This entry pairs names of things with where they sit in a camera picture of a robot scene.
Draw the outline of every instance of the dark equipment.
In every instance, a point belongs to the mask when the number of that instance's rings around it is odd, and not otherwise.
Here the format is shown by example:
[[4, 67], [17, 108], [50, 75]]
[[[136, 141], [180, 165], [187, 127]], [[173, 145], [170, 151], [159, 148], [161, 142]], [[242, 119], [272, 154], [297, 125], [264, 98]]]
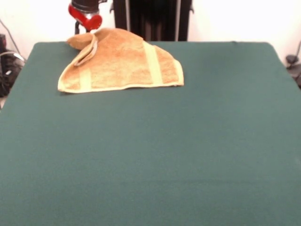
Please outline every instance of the dark equipment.
[[115, 25], [146, 41], [187, 41], [192, 0], [114, 0]]
[[0, 34], [0, 97], [6, 97], [13, 87], [22, 67], [20, 60], [6, 49], [6, 38]]

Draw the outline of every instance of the towel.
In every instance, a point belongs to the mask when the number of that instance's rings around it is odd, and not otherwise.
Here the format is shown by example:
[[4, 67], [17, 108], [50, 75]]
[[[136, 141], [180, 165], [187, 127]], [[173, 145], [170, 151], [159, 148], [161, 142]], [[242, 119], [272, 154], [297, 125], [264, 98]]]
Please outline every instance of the towel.
[[67, 43], [80, 52], [59, 78], [61, 92], [184, 85], [179, 61], [126, 30], [103, 28], [94, 34], [77, 34]]

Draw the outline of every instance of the black cable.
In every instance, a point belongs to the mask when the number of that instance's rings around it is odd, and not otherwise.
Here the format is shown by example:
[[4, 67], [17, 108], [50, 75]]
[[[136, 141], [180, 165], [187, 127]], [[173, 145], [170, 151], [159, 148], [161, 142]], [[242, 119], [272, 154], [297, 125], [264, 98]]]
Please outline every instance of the black cable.
[[12, 40], [12, 42], [13, 42], [13, 44], [14, 44], [16, 50], [17, 50], [17, 52], [20, 54], [20, 50], [19, 50], [18, 46], [16, 45], [15, 40], [13, 39], [13, 36], [11, 35], [9, 29], [5, 26], [5, 24], [2, 22], [1, 19], [0, 19], [0, 24], [2, 24], [2, 26], [5, 28], [5, 30], [7, 30], [8, 34], [9, 34], [9, 36], [10, 36], [10, 39]]
[[298, 57], [299, 53], [300, 53], [300, 48], [301, 48], [301, 41], [299, 42], [299, 46], [298, 46], [298, 50], [297, 50], [297, 53], [296, 53], [296, 56]]

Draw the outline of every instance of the green table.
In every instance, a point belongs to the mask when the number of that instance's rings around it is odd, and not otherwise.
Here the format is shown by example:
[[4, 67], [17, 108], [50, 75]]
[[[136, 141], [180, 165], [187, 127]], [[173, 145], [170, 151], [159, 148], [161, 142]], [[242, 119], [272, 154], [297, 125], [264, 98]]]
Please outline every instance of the green table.
[[157, 43], [185, 86], [67, 95], [35, 45], [0, 114], [2, 226], [300, 226], [301, 92], [266, 43]]

